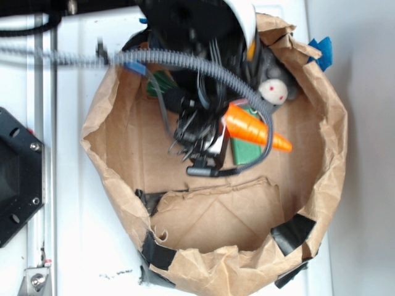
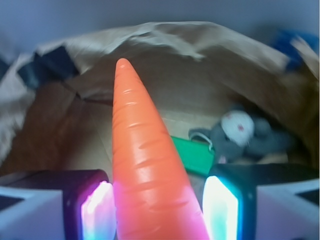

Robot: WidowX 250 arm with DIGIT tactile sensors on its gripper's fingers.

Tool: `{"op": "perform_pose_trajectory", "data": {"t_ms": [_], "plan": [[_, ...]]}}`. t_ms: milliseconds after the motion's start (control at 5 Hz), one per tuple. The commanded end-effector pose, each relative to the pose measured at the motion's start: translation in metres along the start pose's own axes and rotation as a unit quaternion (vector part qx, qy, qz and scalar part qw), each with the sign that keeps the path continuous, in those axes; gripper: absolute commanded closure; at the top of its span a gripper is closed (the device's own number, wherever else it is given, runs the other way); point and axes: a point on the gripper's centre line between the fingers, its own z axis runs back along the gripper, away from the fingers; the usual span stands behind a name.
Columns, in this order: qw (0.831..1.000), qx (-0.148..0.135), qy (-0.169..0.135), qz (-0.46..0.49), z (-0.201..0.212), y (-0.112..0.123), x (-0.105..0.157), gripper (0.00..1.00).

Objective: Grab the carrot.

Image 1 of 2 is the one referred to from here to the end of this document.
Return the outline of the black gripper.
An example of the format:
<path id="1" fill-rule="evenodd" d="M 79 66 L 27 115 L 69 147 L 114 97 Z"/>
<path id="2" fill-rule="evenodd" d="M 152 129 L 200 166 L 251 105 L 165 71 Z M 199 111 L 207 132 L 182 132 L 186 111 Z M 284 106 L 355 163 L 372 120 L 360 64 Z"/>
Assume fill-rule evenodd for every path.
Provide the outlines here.
<path id="1" fill-rule="evenodd" d="M 171 132 L 176 155 L 189 161 L 190 176 L 219 176 L 225 162 L 229 135 L 222 115 L 206 109 L 200 97 L 179 87 L 166 90 L 164 107 L 178 115 L 175 131 Z"/>

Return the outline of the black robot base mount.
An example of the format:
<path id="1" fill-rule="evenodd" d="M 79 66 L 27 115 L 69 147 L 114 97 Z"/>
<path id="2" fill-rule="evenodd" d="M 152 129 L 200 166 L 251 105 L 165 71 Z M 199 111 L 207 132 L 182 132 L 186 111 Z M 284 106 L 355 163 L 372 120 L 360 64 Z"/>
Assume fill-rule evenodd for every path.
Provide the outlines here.
<path id="1" fill-rule="evenodd" d="M 43 206 L 44 144 L 1 108 L 1 247 Z"/>

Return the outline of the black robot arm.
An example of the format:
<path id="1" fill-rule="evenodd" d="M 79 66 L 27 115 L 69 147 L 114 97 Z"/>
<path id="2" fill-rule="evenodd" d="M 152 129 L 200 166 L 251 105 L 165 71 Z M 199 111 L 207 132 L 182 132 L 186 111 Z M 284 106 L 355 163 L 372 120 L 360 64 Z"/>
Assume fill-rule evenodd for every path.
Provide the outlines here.
<path id="1" fill-rule="evenodd" d="M 238 175 L 256 161 L 224 170 L 210 152 L 225 113 L 238 98 L 263 109 L 258 88 L 262 48 L 253 6 L 233 1 L 137 1 L 147 21 L 119 54 L 98 43 L 93 57 L 1 46 L 3 54 L 35 56 L 57 65 L 123 66 L 148 78 L 162 112 L 178 114 L 172 133 L 181 153 L 193 161 L 190 176 Z"/>

